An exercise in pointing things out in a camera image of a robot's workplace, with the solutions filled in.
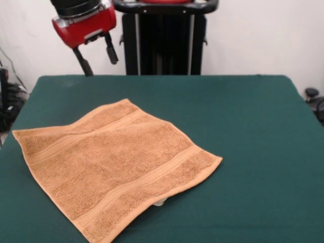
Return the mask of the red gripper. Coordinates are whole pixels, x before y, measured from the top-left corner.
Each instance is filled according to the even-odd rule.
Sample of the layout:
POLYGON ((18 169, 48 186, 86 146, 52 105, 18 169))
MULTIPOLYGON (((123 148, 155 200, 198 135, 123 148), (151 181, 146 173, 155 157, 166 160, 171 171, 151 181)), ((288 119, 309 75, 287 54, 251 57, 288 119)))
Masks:
POLYGON ((94 36, 105 34, 109 60, 113 65, 117 64, 118 57, 108 33, 116 27, 116 14, 112 4, 103 4, 96 11, 71 20, 55 17, 52 19, 52 25, 62 41, 73 50, 85 76, 93 76, 93 71, 88 61, 83 58, 78 46, 85 44, 94 36))

